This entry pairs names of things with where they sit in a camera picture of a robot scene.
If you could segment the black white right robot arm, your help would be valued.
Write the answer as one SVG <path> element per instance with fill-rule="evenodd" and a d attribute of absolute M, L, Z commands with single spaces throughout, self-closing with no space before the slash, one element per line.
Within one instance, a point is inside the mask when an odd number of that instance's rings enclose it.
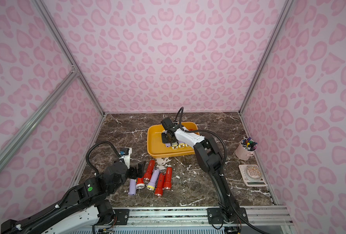
<path fill-rule="evenodd" d="M 220 208 L 221 225 L 235 222 L 238 225 L 245 224 L 254 231 L 265 234 L 248 221 L 247 213 L 241 211 L 241 207 L 233 196 L 228 181 L 224 175 L 224 167 L 227 161 L 227 148 L 224 140 L 215 132 L 207 129 L 188 130 L 182 124 L 184 108 L 181 107 L 175 121 L 169 117 L 161 121 L 169 143 L 185 143 L 194 150 L 196 161 L 201 170 L 207 173 L 214 185 Z"/>

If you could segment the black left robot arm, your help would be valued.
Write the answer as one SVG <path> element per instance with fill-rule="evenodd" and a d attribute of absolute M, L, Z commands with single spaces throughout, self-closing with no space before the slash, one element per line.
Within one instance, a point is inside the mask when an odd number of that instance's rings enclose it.
<path fill-rule="evenodd" d="M 104 172 L 91 163 L 90 154 L 100 145 L 107 144 L 116 154 L 118 160 L 108 166 Z M 124 155 L 120 154 L 109 141 L 102 141 L 93 145 L 85 156 L 87 165 L 95 175 L 85 182 L 70 188 L 63 197 L 44 210 L 23 220 L 9 219 L 2 223 L 3 234 L 41 234 L 48 231 L 61 221 L 68 221 L 69 216 L 78 214 L 88 208 L 95 210 L 95 224 L 115 224 L 116 214 L 107 197 L 114 194 L 127 179 L 142 177 L 146 162 L 140 162 L 137 167 L 128 166 Z"/>

